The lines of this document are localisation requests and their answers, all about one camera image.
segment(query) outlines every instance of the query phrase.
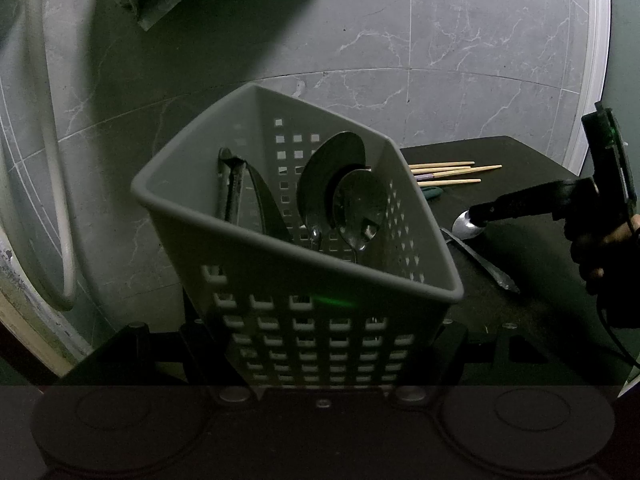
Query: white door frame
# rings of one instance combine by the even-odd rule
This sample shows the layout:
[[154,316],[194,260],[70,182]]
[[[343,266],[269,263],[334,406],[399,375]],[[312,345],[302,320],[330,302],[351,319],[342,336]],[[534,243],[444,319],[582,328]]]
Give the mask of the white door frame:
[[589,0],[589,30],[582,86],[574,127],[562,162],[565,168],[576,175],[580,174],[589,148],[580,118],[594,112],[594,103],[602,97],[609,57],[610,25],[611,0]]

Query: hand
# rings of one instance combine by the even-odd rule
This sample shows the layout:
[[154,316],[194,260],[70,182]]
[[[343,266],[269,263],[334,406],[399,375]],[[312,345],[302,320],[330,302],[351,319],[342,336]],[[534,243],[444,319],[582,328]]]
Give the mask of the hand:
[[[626,257],[623,255],[628,252],[623,251],[622,247],[624,242],[631,238],[632,233],[625,223],[604,237],[588,232],[576,234],[576,221],[575,218],[567,220],[564,225],[564,234],[568,240],[572,241],[571,258],[580,265],[580,276],[587,282],[587,292],[598,294],[604,282],[604,261],[615,257],[616,252],[620,253],[620,257]],[[633,216],[632,224],[634,230],[640,228],[640,214]]]

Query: gray plastic basket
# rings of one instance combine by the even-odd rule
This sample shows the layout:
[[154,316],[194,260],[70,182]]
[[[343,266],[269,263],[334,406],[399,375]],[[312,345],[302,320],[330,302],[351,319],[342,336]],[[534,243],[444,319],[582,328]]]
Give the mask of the gray plastic basket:
[[[384,229],[363,266],[351,261],[336,232],[325,237],[323,253],[309,250],[295,203],[309,156],[344,130],[362,138],[367,164],[388,192]],[[216,218],[222,146],[260,172],[296,245]],[[393,141],[253,84],[185,127],[140,171],[132,192],[148,209],[194,307],[218,338],[226,337],[229,361],[250,384],[391,385],[409,352],[431,344],[448,307],[463,295]]]

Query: bolt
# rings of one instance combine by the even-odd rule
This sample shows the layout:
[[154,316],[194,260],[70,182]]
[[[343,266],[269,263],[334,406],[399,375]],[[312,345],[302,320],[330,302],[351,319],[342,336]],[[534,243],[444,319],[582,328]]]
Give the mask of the bolt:
[[420,386],[398,386],[396,397],[402,402],[420,402],[427,396],[427,392]]
[[225,402],[245,402],[251,398],[251,391],[244,386],[228,386],[219,395]]

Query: black table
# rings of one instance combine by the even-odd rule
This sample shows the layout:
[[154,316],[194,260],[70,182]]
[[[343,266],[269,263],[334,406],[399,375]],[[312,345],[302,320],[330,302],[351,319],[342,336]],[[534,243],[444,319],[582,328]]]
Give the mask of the black table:
[[[473,160],[476,166],[502,164],[502,168],[469,177],[477,184],[445,186],[429,201],[436,220],[451,229],[457,216],[476,203],[552,180],[575,175],[546,156],[510,137],[457,140],[402,150],[409,164]],[[564,222],[551,215],[510,219],[489,224],[468,244],[507,272],[522,291],[499,288],[475,261],[453,243],[450,250],[465,287],[465,297],[452,306],[448,317],[472,332],[496,332],[512,322],[538,339],[551,352],[599,386],[622,385],[631,367],[604,331],[569,254]],[[632,355],[640,351],[640,330],[618,331]]]

